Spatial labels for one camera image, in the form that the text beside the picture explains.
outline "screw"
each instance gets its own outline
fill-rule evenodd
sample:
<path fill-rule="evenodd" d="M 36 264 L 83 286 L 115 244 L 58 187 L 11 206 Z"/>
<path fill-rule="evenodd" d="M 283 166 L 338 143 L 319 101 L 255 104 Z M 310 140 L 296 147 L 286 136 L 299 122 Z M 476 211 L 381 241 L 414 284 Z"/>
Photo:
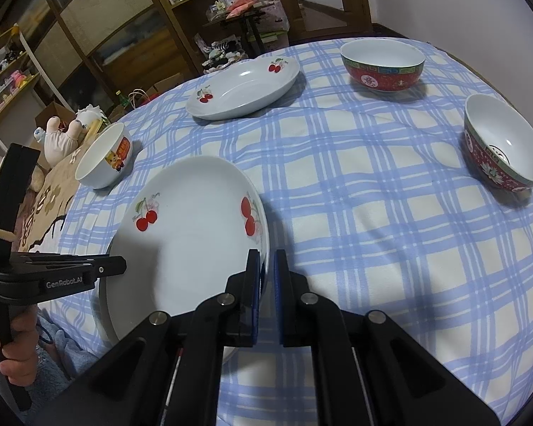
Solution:
<path fill-rule="evenodd" d="M 300 296 L 300 301 L 304 304 L 316 304 L 318 302 L 318 295 L 310 292 L 304 293 Z"/>
<path fill-rule="evenodd" d="M 166 320 L 168 320 L 168 316 L 165 312 L 156 311 L 150 314 L 148 320 L 152 325 L 162 325 Z"/>
<path fill-rule="evenodd" d="M 387 316 L 381 311 L 371 311 L 368 317 L 371 322 L 378 325 L 384 324 L 385 320 L 387 320 Z"/>
<path fill-rule="evenodd" d="M 221 293 L 217 297 L 217 302 L 221 304 L 221 306 L 229 306 L 235 302 L 235 297 L 231 293 Z"/>

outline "checkered tablecloth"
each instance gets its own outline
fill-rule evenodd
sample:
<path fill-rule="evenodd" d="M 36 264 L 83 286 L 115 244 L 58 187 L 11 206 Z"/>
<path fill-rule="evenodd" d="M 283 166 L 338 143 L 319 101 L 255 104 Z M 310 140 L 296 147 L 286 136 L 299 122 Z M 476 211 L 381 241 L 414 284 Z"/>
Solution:
<path fill-rule="evenodd" d="M 234 162 L 257 187 L 271 251 L 342 309 L 387 312 L 507 422 L 533 390 L 533 191 L 490 189 L 462 155 L 464 102 L 497 94 L 430 45 L 419 84 L 389 95 L 353 83 L 343 40 L 288 48 L 292 90 L 241 120 L 197 122 L 198 78 L 126 115 L 134 169 L 112 191 L 80 187 L 63 253 L 103 253 L 146 181 L 189 155 Z M 92 293 L 47 305 L 81 347 L 102 353 Z M 228 425 L 316 422 L 310 351 L 277 343 L 270 287 L 259 343 L 223 368 Z"/>

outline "plate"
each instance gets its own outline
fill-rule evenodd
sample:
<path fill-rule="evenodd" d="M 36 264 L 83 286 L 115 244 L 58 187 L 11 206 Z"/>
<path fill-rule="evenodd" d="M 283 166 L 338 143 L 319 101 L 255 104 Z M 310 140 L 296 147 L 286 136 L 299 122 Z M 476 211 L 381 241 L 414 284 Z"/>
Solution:
<path fill-rule="evenodd" d="M 190 96 L 186 110 L 204 120 L 248 115 L 281 98 L 299 72 L 298 62 L 286 56 L 239 62 L 205 82 Z"/>
<path fill-rule="evenodd" d="M 109 338 L 118 341 L 156 310 L 195 310 L 245 270 L 252 248 L 268 270 L 266 220 L 253 184 L 224 159 L 189 157 L 163 169 L 140 191 L 112 240 L 110 254 L 126 259 L 126 272 L 99 286 Z M 224 360 L 233 350 L 226 348 Z"/>

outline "red patterned bowl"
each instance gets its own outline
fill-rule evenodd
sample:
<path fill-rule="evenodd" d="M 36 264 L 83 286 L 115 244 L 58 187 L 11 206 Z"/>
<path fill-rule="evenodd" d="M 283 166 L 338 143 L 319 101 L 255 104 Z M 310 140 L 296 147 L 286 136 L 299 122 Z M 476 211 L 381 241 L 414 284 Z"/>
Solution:
<path fill-rule="evenodd" d="M 485 94 L 469 96 L 464 138 L 472 160 L 497 188 L 533 187 L 533 128 L 513 107 Z"/>
<path fill-rule="evenodd" d="M 341 60 L 354 80 L 378 91 L 401 91 L 418 82 L 425 55 L 388 38 L 362 38 L 341 47 Z"/>

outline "finger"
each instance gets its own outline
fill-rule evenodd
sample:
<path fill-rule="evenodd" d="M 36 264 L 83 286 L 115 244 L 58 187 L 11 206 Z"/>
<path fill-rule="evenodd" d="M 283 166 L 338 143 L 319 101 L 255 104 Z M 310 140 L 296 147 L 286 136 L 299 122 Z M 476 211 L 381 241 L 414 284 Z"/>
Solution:
<path fill-rule="evenodd" d="M 36 351 L 39 339 L 40 336 L 35 329 L 31 332 L 19 333 L 14 341 L 2 348 L 2 354 L 8 359 L 27 360 Z"/>
<path fill-rule="evenodd" d="M 10 381 L 10 383 L 12 384 L 15 384 L 16 386 L 27 387 L 36 380 L 36 376 L 37 370 L 34 373 L 30 373 L 29 375 L 25 375 L 23 377 L 8 377 L 8 381 Z"/>
<path fill-rule="evenodd" d="M 20 315 L 12 319 L 12 330 L 17 332 L 30 332 L 35 330 L 37 324 L 37 306 L 29 306 Z"/>
<path fill-rule="evenodd" d="M 0 373 L 5 377 L 21 378 L 34 373 L 37 370 L 37 354 L 34 353 L 29 359 L 3 360 L 0 362 Z"/>

